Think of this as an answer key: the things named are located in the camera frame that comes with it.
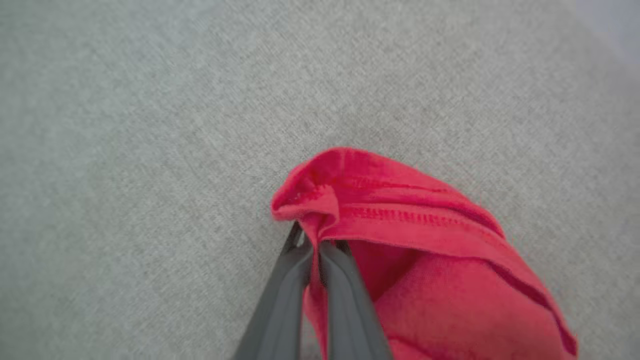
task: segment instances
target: clothing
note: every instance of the clothing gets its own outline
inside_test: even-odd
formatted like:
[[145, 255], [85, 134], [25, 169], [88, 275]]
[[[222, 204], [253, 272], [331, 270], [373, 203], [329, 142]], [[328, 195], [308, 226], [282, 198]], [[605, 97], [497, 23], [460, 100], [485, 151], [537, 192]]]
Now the clothing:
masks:
[[[576, 359], [549, 292], [487, 210], [370, 152], [329, 149], [297, 166], [271, 210], [317, 250], [349, 240], [396, 359]], [[317, 251], [304, 310], [326, 359]]]

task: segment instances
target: red fabric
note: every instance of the red fabric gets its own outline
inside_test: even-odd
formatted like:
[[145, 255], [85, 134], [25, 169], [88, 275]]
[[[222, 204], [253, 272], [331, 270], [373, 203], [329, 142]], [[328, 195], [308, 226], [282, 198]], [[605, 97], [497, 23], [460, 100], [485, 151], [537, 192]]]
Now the red fabric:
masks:
[[[498, 222], [439, 180], [335, 148], [297, 166], [271, 206], [316, 250], [349, 240], [396, 360], [577, 358], [556, 303]], [[317, 251], [303, 306], [326, 359]]]

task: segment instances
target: textured gray tablecloth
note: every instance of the textured gray tablecloth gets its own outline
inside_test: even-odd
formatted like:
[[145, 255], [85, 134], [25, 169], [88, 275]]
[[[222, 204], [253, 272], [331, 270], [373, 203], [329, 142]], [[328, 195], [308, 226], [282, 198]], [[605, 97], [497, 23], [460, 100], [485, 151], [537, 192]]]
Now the textured gray tablecloth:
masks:
[[334, 145], [488, 208], [582, 359], [640, 354], [640, 81], [562, 2], [7, 0], [0, 81], [1, 359], [230, 357]]

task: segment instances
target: red cloth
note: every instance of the red cloth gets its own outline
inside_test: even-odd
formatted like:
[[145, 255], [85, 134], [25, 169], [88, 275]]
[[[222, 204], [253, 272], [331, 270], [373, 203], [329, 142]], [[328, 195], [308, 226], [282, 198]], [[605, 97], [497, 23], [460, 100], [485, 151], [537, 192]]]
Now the red cloth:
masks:
[[[576, 359], [549, 292], [492, 215], [451, 186], [356, 149], [297, 166], [271, 205], [317, 250], [349, 240], [396, 360]], [[305, 313], [326, 359], [317, 251]]]

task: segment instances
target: gray fabric surface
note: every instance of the gray fabric surface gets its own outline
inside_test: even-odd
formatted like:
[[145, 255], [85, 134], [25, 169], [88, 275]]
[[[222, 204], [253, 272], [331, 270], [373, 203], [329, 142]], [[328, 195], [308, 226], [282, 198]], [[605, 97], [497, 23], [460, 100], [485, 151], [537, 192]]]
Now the gray fabric surface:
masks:
[[562, 2], [3, 1], [0, 49], [1, 359], [228, 358], [334, 145], [488, 208], [582, 359], [640, 353], [640, 86]]

